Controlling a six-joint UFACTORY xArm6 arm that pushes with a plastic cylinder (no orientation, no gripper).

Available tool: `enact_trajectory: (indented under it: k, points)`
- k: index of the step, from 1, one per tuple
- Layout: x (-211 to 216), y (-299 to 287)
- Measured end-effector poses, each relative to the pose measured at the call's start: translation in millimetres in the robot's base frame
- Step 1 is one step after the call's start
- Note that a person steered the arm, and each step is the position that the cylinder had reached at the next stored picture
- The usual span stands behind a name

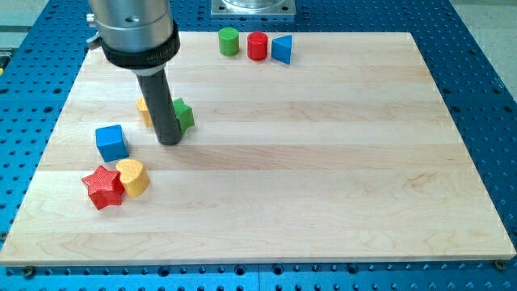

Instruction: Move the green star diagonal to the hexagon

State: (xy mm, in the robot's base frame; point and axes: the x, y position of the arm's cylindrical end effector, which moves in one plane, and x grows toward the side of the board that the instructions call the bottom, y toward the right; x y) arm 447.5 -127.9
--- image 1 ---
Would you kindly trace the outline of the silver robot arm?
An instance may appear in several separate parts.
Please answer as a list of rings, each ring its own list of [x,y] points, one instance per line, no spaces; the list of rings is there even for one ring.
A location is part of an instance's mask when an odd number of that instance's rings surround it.
[[[167,0],[89,0],[87,22],[96,33],[90,49],[101,48],[113,65],[149,77],[179,50],[179,29]]]

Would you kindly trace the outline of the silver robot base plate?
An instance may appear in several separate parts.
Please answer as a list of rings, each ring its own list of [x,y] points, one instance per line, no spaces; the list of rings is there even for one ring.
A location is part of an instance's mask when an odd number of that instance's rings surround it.
[[[212,0],[211,15],[230,16],[294,16],[295,0]]]

